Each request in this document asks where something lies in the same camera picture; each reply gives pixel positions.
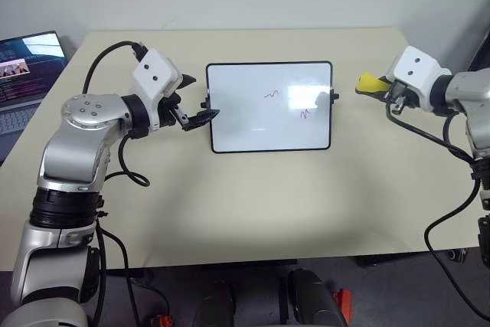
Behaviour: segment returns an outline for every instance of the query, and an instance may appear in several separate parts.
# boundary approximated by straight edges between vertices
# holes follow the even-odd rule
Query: whiteboard black frame
[[[207,91],[207,107],[211,107],[211,94],[209,91],[209,75],[208,68],[214,65],[271,65],[271,64],[329,64],[330,65],[330,104],[328,111],[328,145],[326,147],[319,147],[317,149],[256,149],[253,151],[215,151],[214,143],[213,143],[213,121],[211,120],[209,123],[209,131],[211,136],[211,150],[214,153],[227,154],[227,153],[251,153],[251,152],[286,152],[286,151],[325,151],[329,149],[332,145],[332,105],[334,103],[333,100],[333,65],[328,60],[315,60],[315,61],[257,61],[257,62],[248,62],[248,63],[209,63],[206,66],[206,91]]]

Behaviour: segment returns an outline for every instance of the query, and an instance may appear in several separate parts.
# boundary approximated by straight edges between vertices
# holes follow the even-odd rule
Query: red clip
[[[150,321],[151,327],[173,327],[174,322],[171,316],[156,316]]]
[[[335,301],[337,302],[345,321],[349,325],[351,318],[354,316],[352,312],[352,291],[347,289],[340,289],[338,293],[333,294]]]

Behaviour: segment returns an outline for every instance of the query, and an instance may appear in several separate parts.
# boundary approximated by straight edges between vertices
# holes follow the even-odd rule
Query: laptop keyboard
[[[24,130],[38,107],[0,115],[0,135]]]

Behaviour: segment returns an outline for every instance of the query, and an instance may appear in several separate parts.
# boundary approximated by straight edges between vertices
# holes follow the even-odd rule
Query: yellow object
[[[369,73],[364,72],[361,74],[359,83],[355,87],[355,90],[358,93],[376,93],[388,91],[390,88],[391,85],[389,83],[379,80],[376,77],[371,76]]]

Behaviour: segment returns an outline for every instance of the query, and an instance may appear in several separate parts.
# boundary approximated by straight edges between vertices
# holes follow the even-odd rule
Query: laptop
[[[0,41],[0,165],[66,65],[55,31]]]

